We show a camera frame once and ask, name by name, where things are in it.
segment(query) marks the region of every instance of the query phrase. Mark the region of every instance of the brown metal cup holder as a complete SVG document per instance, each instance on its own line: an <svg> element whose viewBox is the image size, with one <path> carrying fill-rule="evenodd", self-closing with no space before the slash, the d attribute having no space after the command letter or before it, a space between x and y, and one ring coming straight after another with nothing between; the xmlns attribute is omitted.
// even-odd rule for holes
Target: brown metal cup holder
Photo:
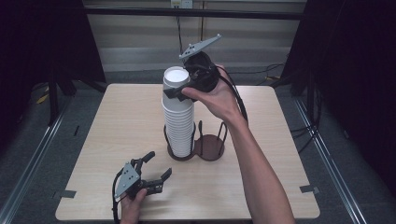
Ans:
<svg viewBox="0 0 396 224"><path fill-rule="evenodd" d="M214 134L203 134L203 124L202 121L199 121L198 124L198 130L199 130L199 134L200 134L200 138L198 140L194 141L194 136L195 136L195 123L194 123L194 130L191 134L191 153L189 156L187 157L177 157L174 155L171 145L169 144L169 140L168 137L166 135L166 125L163 126L163 134L165 135L165 140L168 143L168 153L169 155L176 161L187 161L189 159L191 159L192 157L194 157L195 155L198 155L199 157L201 157L203 160L205 161L216 161L218 160L222 154L224 153L224 142L225 139L227 137L227 126L225 125L224 122L221 123L220 128L219 128L219 133L217 136L215 136ZM224 126L224 136L223 139L221 140L220 134L221 134L221 130L222 127Z"/></svg>

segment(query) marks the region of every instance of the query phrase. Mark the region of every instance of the stack of white paper cups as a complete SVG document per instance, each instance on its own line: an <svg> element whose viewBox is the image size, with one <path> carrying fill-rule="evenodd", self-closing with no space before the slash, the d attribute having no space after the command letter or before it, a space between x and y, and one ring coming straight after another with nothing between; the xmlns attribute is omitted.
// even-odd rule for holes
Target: stack of white paper cups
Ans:
<svg viewBox="0 0 396 224"><path fill-rule="evenodd" d="M180 87L190 81L189 72L175 66L165 70L163 89ZM194 103L191 99L180 102L177 98L169 99L163 93L163 113L166 135L173 154L187 157L191 153L191 135L194 129Z"/></svg>

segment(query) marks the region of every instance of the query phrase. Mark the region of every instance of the forearm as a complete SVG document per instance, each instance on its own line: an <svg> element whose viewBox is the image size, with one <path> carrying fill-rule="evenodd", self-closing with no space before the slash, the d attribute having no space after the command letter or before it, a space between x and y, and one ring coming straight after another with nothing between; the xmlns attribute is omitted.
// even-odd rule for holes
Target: forearm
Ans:
<svg viewBox="0 0 396 224"><path fill-rule="evenodd" d="M290 203L247 123L227 122L238 158L247 206L254 223L293 223Z"/></svg>

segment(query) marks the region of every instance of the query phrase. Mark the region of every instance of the wall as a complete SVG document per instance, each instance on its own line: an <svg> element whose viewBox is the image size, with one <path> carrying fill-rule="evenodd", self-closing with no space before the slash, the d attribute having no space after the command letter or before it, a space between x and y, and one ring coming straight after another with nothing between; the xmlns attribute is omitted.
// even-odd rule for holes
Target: wall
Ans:
<svg viewBox="0 0 396 224"><path fill-rule="evenodd" d="M170 7L170 0L85 0L85 6ZM304 0L295 1L193 1L193 8L303 12ZM106 72L163 69L180 65L175 17L89 15L92 32ZM298 21L180 18L183 50L221 34L205 52L226 66L265 66L283 63L289 53Z"/></svg>

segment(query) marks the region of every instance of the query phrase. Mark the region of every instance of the wooden table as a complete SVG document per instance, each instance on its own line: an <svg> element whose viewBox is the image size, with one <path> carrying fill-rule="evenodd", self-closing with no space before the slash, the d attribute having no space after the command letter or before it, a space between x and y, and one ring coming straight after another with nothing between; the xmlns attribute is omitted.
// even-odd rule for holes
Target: wooden table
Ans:
<svg viewBox="0 0 396 224"><path fill-rule="evenodd" d="M143 165L143 179L158 179L169 167L173 173L163 193L146 198L141 220L250 219L230 135L217 161L198 156L175 161L169 156L163 136L162 89L151 84L108 86L66 187L77 193L72 199L61 199L58 219L111 220L111 185L116 173L125 162L150 151L156 156ZM294 216L318 217L314 194L300 190L309 182L274 90L248 86L238 90L249 127L285 188ZM204 133L219 131L221 120L200 102L195 103L194 120L196 124L203 121Z"/></svg>

